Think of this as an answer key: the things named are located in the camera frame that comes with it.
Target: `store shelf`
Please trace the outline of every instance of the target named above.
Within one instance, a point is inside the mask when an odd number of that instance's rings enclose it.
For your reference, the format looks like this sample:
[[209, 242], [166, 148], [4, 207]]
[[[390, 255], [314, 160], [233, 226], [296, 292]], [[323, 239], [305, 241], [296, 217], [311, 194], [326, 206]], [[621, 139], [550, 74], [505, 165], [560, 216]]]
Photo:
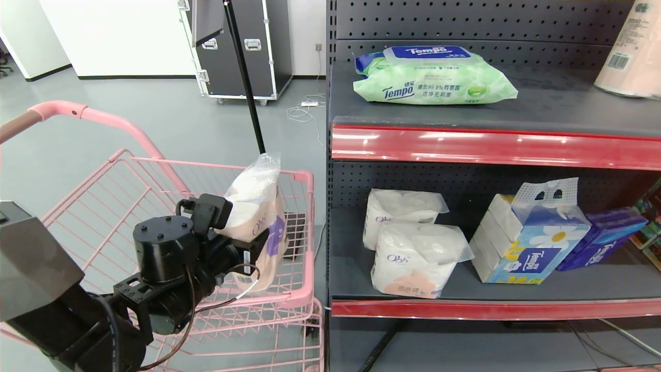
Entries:
[[661, 170], [661, 105], [605, 93], [597, 71], [499, 66], [519, 98], [491, 105], [368, 103], [331, 71], [332, 158]]
[[[330, 370], [357, 371], [374, 345], [390, 329], [392, 319], [331, 318]], [[661, 319], [636, 319], [636, 335], [661, 347]], [[574, 322], [581, 328], [584, 321]], [[658, 363], [650, 354], [614, 330], [599, 329], [591, 337], [634, 365]], [[392, 339], [373, 370], [557, 372], [619, 367], [612, 359], [589, 353], [567, 323], [536, 330], [507, 328], [502, 322], [409, 320]]]
[[[364, 208], [332, 208], [329, 214], [333, 316], [547, 320], [661, 315], [661, 272], [629, 246], [599, 265], [554, 272], [540, 285], [484, 284], [468, 261], [457, 265], [440, 299], [384, 295], [369, 276], [374, 253], [362, 243]], [[478, 211], [450, 212], [437, 222], [475, 226], [476, 218], [481, 218]]]
[[[661, 318], [650, 316], [646, 318], [611, 319], [609, 321], [652, 348], [661, 350]], [[611, 326], [600, 320], [581, 320], [573, 322], [573, 324], [579, 332], [587, 331], [597, 345], [616, 355], [622, 361], [626, 361], [628, 365], [661, 365], [661, 358], [635, 346]], [[590, 339], [585, 337], [584, 334], [582, 336], [586, 342], [590, 342]], [[616, 370], [613, 372], [625, 372], [617, 369], [626, 365], [592, 348], [588, 348], [588, 352], [600, 369], [614, 368]]]

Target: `perforated metal panel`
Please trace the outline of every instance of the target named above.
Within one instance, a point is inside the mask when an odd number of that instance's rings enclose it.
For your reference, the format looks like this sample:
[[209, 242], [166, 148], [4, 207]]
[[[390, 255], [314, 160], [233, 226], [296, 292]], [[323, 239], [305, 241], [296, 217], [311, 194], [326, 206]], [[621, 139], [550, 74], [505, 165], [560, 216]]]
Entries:
[[485, 39], [613, 44], [628, 1], [339, 1], [338, 39]]
[[615, 42], [632, 4], [633, 0], [329, 0], [328, 65], [350, 62], [352, 53], [442, 41], [472, 46], [493, 64], [562, 62], [596, 69], [603, 65], [603, 54]]
[[579, 177], [584, 212], [632, 205], [661, 173], [619, 169], [458, 163], [333, 162], [332, 208], [364, 207], [372, 188], [442, 193], [450, 210], [487, 209], [497, 193], [514, 194], [523, 182]]
[[[337, 40], [335, 63], [354, 63], [355, 56], [398, 45], [434, 45], [435, 40]], [[452, 40], [482, 56], [490, 64], [540, 65], [568, 68], [601, 69], [610, 46], [568, 44], [561, 42], [522, 42], [511, 40]]]

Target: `plastic handle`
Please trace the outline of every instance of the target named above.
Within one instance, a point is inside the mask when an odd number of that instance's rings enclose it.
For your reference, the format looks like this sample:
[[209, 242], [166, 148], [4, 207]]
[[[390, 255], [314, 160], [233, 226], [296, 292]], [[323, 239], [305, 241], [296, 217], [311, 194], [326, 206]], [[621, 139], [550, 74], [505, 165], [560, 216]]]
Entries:
[[[75, 118], [87, 119], [103, 125], [119, 128], [127, 132], [136, 139], [138, 144], [147, 152], [152, 159], [165, 159], [163, 154], [149, 139], [147, 134], [130, 121], [116, 115], [108, 114], [103, 111], [88, 108], [81, 103], [68, 101], [48, 101], [40, 103], [28, 109], [27, 113], [10, 120], [3, 126], [0, 126], [0, 145], [10, 140], [12, 137], [30, 128], [38, 122], [48, 120], [52, 116], [67, 115]], [[190, 194], [186, 184], [176, 174], [175, 170], [166, 163], [159, 163], [159, 167], [165, 172], [178, 191], [184, 195]]]

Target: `cart wheel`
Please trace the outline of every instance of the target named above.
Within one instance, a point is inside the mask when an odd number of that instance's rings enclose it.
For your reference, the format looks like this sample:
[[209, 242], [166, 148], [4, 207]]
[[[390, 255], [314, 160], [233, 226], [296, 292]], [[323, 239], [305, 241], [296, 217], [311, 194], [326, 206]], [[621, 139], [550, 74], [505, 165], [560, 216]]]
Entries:
[[308, 319], [306, 323], [312, 326], [303, 327], [302, 329], [303, 335], [305, 337], [310, 336], [312, 338], [319, 337], [319, 321], [317, 319]]

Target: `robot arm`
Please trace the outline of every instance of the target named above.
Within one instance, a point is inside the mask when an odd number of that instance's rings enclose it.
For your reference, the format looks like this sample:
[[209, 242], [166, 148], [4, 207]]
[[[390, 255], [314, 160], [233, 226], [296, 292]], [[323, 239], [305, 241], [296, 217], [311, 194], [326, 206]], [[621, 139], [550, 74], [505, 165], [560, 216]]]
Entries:
[[197, 304], [225, 275], [256, 269], [268, 229], [250, 243], [216, 234], [231, 207], [222, 197], [203, 194], [179, 202], [175, 215], [140, 222], [133, 233], [139, 271], [115, 284], [112, 293], [94, 295], [82, 288], [84, 273], [36, 217], [0, 202], [0, 320], [60, 371], [155, 367], [141, 366], [153, 332], [186, 328], [187, 334]]

